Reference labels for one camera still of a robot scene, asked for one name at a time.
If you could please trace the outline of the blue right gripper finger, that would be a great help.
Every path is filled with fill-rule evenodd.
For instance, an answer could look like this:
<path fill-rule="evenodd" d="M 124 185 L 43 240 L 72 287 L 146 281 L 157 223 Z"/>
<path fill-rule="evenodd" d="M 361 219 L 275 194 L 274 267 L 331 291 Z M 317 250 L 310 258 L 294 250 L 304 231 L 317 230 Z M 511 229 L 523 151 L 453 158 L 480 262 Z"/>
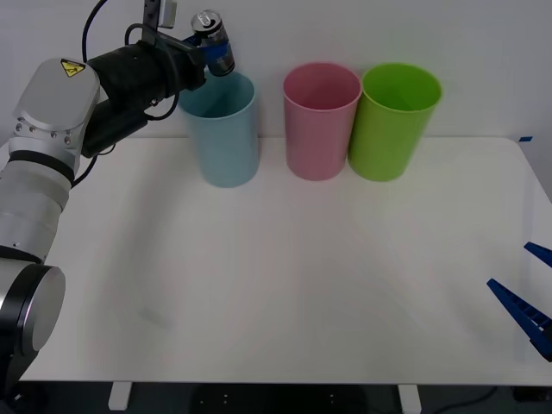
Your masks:
<path fill-rule="evenodd" d="M 546 361 L 551 361 L 551 318 L 525 302 L 497 280 L 489 279 L 486 284 L 522 331 L 528 336 L 530 343 L 536 351 Z"/>
<path fill-rule="evenodd" d="M 527 242 L 524 245 L 524 249 L 536 256 L 540 261 L 545 263 L 548 267 L 552 267 L 552 250 L 543 246 L 537 245 L 533 242 Z"/>

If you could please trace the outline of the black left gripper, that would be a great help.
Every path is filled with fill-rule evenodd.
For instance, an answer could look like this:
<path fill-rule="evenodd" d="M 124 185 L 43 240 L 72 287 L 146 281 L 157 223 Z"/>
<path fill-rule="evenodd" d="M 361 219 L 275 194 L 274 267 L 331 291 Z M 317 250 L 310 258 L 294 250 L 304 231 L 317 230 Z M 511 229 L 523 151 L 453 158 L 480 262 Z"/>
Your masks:
<path fill-rule="evenodd" d="M 229 64 L 228 41 L 202 46 L 202 53 L 199 51 L 201 46 L 202 40 L 195 34 L 183 40 L 162 37 L 162 41 L 157 41 L 160 93 L 194 91 L 201 87 L 205 82 L 204 62 L 208 65 Z"/>

